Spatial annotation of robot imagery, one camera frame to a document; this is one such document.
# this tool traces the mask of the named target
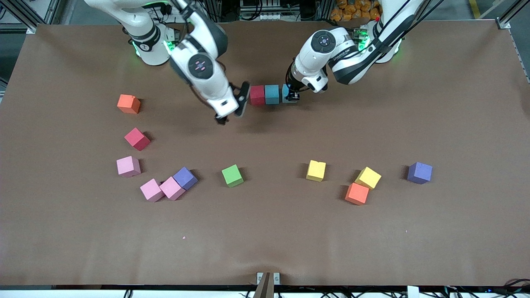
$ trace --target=floor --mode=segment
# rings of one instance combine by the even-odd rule
[[[500,16],[514,0],[497,1],[504,2],[486,15],[486,19],[493,19]],[[430,7],[433,7],[436,2],[437,0],[433,0]],[[474,19],[475,16],[484,13],[492,6],[492,3],[492,0],[444,0],[442,4],[426,17],[426,20],[471,20]],[[526,7],[524,7],[510,21],[511,32],[520,53],[521,60],[523,64],[527,66],[530,65],[529,20],[530,5],[526,5]],[[61,17],[61,23],[75,25],[116,24],[116,20],[99,10],[89,7],[83,0],[70,0]],[[24,42],[24,38],[24,34],[0,34],[0,77],[8,80],[11,76],[11,72]]]

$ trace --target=pink cube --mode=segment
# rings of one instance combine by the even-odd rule
[[[180,187],[173,177],[169,177],[164,183],[162,183],[162,185],[160,185],[160,189],[162,189],[168,199],[173,201],[178,199],[181,194],[186,191]]]
[[[147,145],[149,145],[149,143],[151,143],[151,141],[149,141],[149,139],[136,127],[125,136],[125,139],[138,151],[142,151]]]
[[[140,163],[132,156],[116,160],[118,166],[118,175],[122,177],[132,177],[141,174]]]
[[[156,202],[164,196],[164,193],[160,189],[160,184],[155,179],[149,180],[146,184],[140,186],[140,189],[144,193],[145,198],[150,202]]]

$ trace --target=brown table surface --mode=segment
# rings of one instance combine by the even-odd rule
[[[232,23],[234,83],[282,84],[322,23]],[[493,21],[424,22],[352,86],[248,107],[222,127],[168,64],[137,59],[120,26],[41,26],[26,38],[1,125],[1,284],[501,285],[530,276],[530,86]],[[116,107],[142,99],[138,115]],[[138,152],[132,128],[152,143]],[[142,160],[122,178],[116,159]],[[328,163],[325,180],[304,179]],[[403,179],[407,165],[433,180]],[[236,163],[246,182],[228,188]],[[139,187],[182,166],[181,200]],[[365,206],[343,200],[365,166]]]

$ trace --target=robotic arm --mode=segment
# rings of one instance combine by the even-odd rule
[[[309,37],[287,70],[289,99],[299,99],[298,92],[304,91],[305,86],[315,93],[327,90],[326,64],[339,83],[350,85],[374,63],[387,62],[394,56],[423,0],[380,2],[384,8],[381,19],[350,29],[353,38],[344,27],[319,30]]]
[[[153,22],[142,6],[150,0],[85,0],[118,20],[132,38],[138,56],[149,65],[160,65],[170,60],[171,67],[190,86],[196,88],[215,111],[219,124],[228,121],[232,112],[236,117],[244,114],[250,94],[250,85],[241,88],[230,84],[216,61],[226,52],[228,37],[221,27],[192,7],[187,0],[171,0],[194,30],[173,49],[164,40],[167,28]]]

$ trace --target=cube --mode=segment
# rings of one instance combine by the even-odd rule
[[[350,187],[348,187],[345,200],[354,203],[355,205],[364,205],[366,203],[368,191],[369,189],[367,187],[352,183]]]
[[[166,195],[166,197],[172,201],[178,199],[186,190],[180,187],[173,177],[169,177],[162,185],[160,189]]]
[[[142,173],[140,171],[140,163],[132,156],[116,160],[116,165],[118,166],[118,175],[122,177],[129,178]]]
[[[250,87],[250,104],[253,106],[265,104],[265,87],[263,85]]]
[[[221,172],[223,173],[223,177],[225,178],[225,182],[228,187],[234,187],[243,183],[243,177],[241,176],[236,164],[224,169]]]
[[[173,175],[173,178],[185,190],[190,189],[197,183],[197,178],[186,167],[180,169],[180,171]]]
[[[138,129],[134,128],[126,136],[125,139],[138,151],[142,151],[151,141]]]
[[[379,179],[381,179],[381,175],[366,167],[361,171],[357,179],[355,179],[355,183],[368,187],[369,189],[374,189]]]
[[[407,180],[417,184],[424,184],[430,181],[432,166],[421,162],[415,162],[409,167]]]
[[[136,96],[122,94],[118,100],[118,108],[124,113],[138,114],[140,101]]]
[[[265,86],[265,103],[280,104],[280,87],[278,85]]]
[[[310,161],[307,168],[306,179],[321,182],[324,180],[324,172],[326,170],[325,162]]]
[[[160,189],[160,183],[156,182],[155,179],[151,179],[146,184],[140,186],[140,190],[150,202],[156,202],[164,196],[164,192]]]
[[[287,87],[287,84],[284,84],[284,86],[281,88],[281,102],[282,103],[298,102],[297,100],[288,100],[287,95],[289,95],[289,88]]]

